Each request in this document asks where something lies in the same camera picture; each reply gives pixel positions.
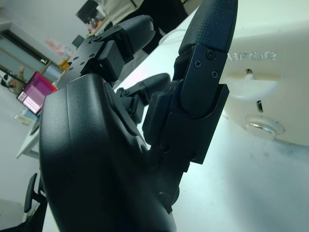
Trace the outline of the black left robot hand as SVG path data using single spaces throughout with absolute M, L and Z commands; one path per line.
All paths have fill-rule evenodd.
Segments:
M 86 39 L 43 103 L 40 168 L 61 232 L 174 232 L 172 206 L 191 162 L 202 164 L 229 89 L 220 78 L 238 2 L 205 0 L 186 30 L 174 75 L 114 91 L 154 36 L 141 15 Z

